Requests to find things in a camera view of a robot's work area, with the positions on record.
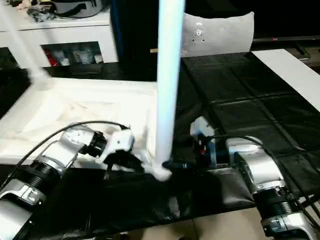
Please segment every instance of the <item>white pole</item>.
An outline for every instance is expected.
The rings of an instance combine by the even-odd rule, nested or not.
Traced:
[[[176,114],[185,0],[160,0],[155,161],[169,160]]]
[[[51,82],[50,76],[47,74],[45,70],[43,70],[40,66],[37,65],[35,58],[28,50],[28,47],[22,40],[21,36],[18,33],[18,30],[15,26],[15,23],[10,18],[10,16],[7,14],[6,9],[8,6],[4,6],[2,2],[0,2],[0,18],[2,18],[2,21],[4,22],[6,26],[6,30],[9,32],[9,34],[12,37],[12,40],[14,41],[14,44],[16,48],[19,49],[19,51],[22,53],[21,55],[24,56],[27,64],[28,64],[28,73],[30,80],[32,83],[41,83],[42,85],[49,85]]]

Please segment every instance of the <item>black cloth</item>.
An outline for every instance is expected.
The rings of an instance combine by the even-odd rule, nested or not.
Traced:
[[[64,78],[155,81],[155,63],[148,62],[145,70],[143,65],[108,63],[48,71]],[[190,124],[205,116],[218,134],[261,139],[306,192],[318,194],[319,114],[252,53],[184,58],[172,158],[195,161]],[[12,168],[0,167],[0,182]],[[29,239],[105,236],[255,206],[240,174],[231,168],[175,172],[167,182],[139,173],[113,172],[108,180],[104,177],[102,170],[69,169],[36,212]]]

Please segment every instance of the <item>tile floor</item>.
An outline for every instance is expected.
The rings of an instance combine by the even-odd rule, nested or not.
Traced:
[[[267,240],[256,208],[227,212],[137,229],[129,232],[130,240]]]

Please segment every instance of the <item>red item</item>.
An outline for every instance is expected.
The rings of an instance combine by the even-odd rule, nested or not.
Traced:
[[[58,61],[55,60],[55,58],[51,55],[49,50],[44,50],[44,53],[45,53],[46,57],[48,58],[49,63],[51,64],[52,67],[59,66]]]

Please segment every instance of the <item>shelf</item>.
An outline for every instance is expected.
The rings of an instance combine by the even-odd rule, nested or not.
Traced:
[[[95,16],[66,19],[57,17],[53,20],[45,22],[35,22],[32,17],[27,14],[27,10],[17,10],[12,6],[4,6],[10,15],[12,21],[16,24],[19,30],[34,30],[34,29],[53,29],[53,28],[70,28],[70,27],[88,27],[88,26],[106,26],[110,25],[110,8],[106,8]],[[0,32],[6,32],[3,21],[0,20]]]

